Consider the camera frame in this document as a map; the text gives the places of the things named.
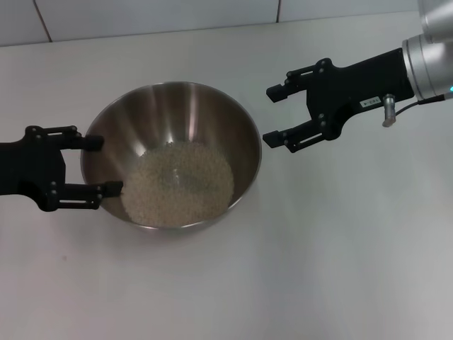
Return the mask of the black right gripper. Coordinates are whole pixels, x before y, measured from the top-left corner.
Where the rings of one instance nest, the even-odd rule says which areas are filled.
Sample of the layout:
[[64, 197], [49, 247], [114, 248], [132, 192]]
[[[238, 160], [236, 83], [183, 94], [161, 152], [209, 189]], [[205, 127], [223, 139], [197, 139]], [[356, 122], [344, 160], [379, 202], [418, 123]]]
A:
[[286, 147], [298, 152], [324, 139], [340, 136], [344, 124], [354, 115], [383, 106], [383, 97], [396, 101], [414, 97], [401, 48], [366, 59], [349, 67], [336, 67], [329, 58], [288, 71], [283, 84], [266, 90], [273, 102], [306, 91], [311, 121], [263, 135], [270, 148]]

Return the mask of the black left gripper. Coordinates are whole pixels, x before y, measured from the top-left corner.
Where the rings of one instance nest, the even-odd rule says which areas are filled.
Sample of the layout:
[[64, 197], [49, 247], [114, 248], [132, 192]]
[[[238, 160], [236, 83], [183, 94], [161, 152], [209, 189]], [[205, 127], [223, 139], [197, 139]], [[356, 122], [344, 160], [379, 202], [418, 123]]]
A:
[[61, 150], [98, 152], [103, 144], [102, 136], [83, 136], [75, 125], [28, 126], [20, 140], [1, 143], [1, 194], [28, 197], [45, 212], [97, 210], [104, 198], [120, 196], [123, 182], [65, 183], [66, 165]]

